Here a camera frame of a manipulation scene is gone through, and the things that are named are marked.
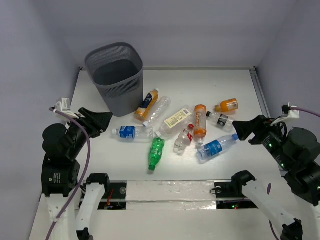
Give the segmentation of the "clear bottle blue label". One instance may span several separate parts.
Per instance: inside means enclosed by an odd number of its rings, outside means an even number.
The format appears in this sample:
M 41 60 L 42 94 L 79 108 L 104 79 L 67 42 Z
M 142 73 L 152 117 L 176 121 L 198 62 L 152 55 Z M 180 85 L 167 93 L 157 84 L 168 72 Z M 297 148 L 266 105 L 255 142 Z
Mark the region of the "clear bottle blue label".
M 123 125 L 111 131 L 114 136 L 120 139 L 149 141 L 154 138 L 152 127 Z

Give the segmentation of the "green plastic bottle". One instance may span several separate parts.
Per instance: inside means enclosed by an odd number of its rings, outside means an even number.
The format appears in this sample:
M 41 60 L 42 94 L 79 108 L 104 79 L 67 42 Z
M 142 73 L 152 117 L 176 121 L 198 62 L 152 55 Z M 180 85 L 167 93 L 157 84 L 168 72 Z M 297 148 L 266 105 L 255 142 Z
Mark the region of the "green plastic bottle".
M 149 171 L 154 171 L 160 162 L 162 155 L 163 155 L 163 149 L 165 146 L 165 140 L 156 137 L 153 139 L 149 155 L 148 155 L 148 170 Z

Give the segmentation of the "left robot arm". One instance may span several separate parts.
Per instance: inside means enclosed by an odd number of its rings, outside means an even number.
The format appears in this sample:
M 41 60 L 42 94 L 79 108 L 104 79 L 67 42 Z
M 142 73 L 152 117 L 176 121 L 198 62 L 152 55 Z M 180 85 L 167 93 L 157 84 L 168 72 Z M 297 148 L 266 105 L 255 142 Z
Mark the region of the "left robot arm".
M 91 158 L 91 139 L 106 132 L 112 112 L 80 108 L 75 114 L 51 107 L 69 127 L 52 124 L 42 133 L 45 152 L 41 172 L 42 194 L 51 226 L 47 240 L 92 240 L 94 214 L 111 191 L 107 173 L 86 177 Z

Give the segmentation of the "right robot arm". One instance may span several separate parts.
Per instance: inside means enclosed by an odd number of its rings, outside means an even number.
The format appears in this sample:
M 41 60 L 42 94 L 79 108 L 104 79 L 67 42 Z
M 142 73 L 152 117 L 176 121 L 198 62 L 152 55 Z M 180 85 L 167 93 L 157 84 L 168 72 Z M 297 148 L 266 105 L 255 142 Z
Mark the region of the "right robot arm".
M 299 114 L 288 113 L 278 118 L 259 115 L 250 121 L 234 121 L 240 141 L 262 145 L 286 174 L 284 180 L 296 197 L 301 218 L 296 218 L 278 205 L 259 186 L 257 178 L 248 170 L 231 177 L 228 190 L 235 196 L 250 199 L 280 233 L 282 240 L 318 240 L 320 238 L 320 154 L 317 137 L 304 128 L 288 130 L 286 122 L 298 119 Z

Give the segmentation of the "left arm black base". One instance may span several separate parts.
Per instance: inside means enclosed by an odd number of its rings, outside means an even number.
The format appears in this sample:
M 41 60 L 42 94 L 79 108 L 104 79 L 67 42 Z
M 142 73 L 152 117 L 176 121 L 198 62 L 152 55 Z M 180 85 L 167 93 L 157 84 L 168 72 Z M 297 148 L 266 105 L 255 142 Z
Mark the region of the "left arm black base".
M 126 209 L 127 182 L 112 181 L 106 188 L 100 200 L 98 210 L 125 210 Z

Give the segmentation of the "grey mesh waste bin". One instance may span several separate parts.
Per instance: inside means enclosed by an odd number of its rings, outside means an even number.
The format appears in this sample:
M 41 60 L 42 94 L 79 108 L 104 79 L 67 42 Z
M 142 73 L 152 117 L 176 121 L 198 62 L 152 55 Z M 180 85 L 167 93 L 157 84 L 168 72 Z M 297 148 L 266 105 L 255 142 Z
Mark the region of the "grey mesh waste bin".
M 110 112 L 123 117 L 144 100 L 144 64 L 132 45 L 116 42 L 91 51 L 85 69 Z

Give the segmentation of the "clear bottle black label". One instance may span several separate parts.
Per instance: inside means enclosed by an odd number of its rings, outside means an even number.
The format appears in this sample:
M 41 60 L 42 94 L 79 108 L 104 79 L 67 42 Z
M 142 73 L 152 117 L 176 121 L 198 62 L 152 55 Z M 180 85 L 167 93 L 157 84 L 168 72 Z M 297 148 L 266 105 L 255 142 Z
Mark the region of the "clear bottle black label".
M 206 118 L 211 124 L 225 132 L 231 132 L 234 128 L 233 122 L 235 119 L 222 113 L 208 111 Z

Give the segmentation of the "small orange juice bottle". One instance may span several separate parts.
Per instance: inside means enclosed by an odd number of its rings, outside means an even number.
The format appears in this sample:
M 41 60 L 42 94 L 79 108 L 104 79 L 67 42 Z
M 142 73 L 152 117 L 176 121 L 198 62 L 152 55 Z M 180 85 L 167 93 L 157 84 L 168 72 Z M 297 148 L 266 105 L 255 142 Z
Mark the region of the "small orange juice bottle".
M 235 111 L 239 108 L 239 103 L 236 98 L 231 98 L 228 100 L 222 101 L 220 104 L 214 107 L 216 112 L 227 113 L 231 111 Z

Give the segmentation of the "blue tinted water bottle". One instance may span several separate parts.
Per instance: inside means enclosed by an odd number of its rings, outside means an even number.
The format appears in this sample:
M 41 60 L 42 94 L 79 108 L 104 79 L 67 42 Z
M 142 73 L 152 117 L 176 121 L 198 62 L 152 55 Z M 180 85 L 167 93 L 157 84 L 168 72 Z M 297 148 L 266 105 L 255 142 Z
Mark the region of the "blue tinted water bottle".
M 222 136 L 214 141 L 211 141 L 202 147 L 200 147 L 196 152 L 196 157 L 200 164 L 204 164 L 222 153 L 228 151 L 232 146 L 234 146 L 239 140 L 238 135 L 231 134 Z

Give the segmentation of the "orange bottle blue white label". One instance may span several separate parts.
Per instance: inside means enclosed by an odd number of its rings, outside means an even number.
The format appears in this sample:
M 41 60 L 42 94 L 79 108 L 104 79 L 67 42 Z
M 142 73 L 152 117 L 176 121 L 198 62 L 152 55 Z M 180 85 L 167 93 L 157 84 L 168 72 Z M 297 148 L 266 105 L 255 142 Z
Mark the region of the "orange bottle blue white label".
M 150 91 L 147 96 L 145 97 L 142 104 L 139 106 L 139 108 L 134 113 L 134 118 L 139 121 L 145 121 L 147 117 L 149 116 L 149 113 L 151 111 L 151 108 L 154 106 L 154 104 L 159 99 L 159 89 L 155 88 L 154 90 Z

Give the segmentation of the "orange bottle white cap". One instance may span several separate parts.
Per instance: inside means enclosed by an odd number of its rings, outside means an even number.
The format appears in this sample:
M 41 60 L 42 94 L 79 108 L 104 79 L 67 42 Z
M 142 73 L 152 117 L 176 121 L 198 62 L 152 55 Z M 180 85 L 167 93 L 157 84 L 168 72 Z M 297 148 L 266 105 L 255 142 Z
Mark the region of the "orange bottle white cap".
M 194 137 L 198 145 L 203 145 L 204 138 L 207 135 L 207 107 L 203 104 L 198 104 L 195 106 L 194 112 L 195 112 Z

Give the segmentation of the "clear bottle red cap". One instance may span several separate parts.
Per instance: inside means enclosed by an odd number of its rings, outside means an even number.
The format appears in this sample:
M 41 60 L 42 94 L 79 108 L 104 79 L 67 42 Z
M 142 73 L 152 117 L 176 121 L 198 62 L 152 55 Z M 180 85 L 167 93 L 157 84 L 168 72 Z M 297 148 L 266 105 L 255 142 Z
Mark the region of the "clear bottle red cap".
M 190 123 L 186 128 L 184 128 L 181 133 L 179 134 L 178 138 L 174 142 L 174 148 L 173 151 L 176 154 L 182 155 L 188 147 L 194 136 L 193 136 L 193 130 L 194 130 L 194 125 Z

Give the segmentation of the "clear bottle yellow label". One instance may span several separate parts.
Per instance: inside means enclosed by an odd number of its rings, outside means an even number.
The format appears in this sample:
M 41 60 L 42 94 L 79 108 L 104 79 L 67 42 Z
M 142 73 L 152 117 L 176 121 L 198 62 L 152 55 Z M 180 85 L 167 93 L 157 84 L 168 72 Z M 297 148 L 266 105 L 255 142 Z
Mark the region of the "clear bottle yellow label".
M 167 139 L 180 133 L 189 124 L 193 124 L 195 112 L 189 105 L 183 106 L 179 111 L 165 119 L 159 129 L 154 133 L 156 137 Z

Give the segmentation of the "clear ribbed plastic bottle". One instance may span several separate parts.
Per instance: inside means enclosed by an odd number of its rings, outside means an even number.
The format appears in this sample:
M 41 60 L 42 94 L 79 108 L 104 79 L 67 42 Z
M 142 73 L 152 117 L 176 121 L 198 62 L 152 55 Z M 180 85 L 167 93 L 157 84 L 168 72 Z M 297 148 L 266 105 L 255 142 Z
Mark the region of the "clear ribbed plastic bottle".
M 142 123 L 143 127 L 150 127 L 155 124 L 157 120 L 165 113 L 168 107 L 171 105 L 171 99 L 167 96 L 163 96 L 155 106 L 152 107 L 149 116 Z

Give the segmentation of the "silver foil tape strip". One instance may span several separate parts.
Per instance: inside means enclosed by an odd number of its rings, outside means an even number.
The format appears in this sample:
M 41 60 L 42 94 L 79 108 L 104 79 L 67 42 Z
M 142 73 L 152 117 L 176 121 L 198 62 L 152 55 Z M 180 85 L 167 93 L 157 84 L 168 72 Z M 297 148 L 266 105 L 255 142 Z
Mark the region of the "silver foil tape strip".
M 126 209 L 129 211 L 216 210 L 210 193 L 214 181 L 128 181 Z

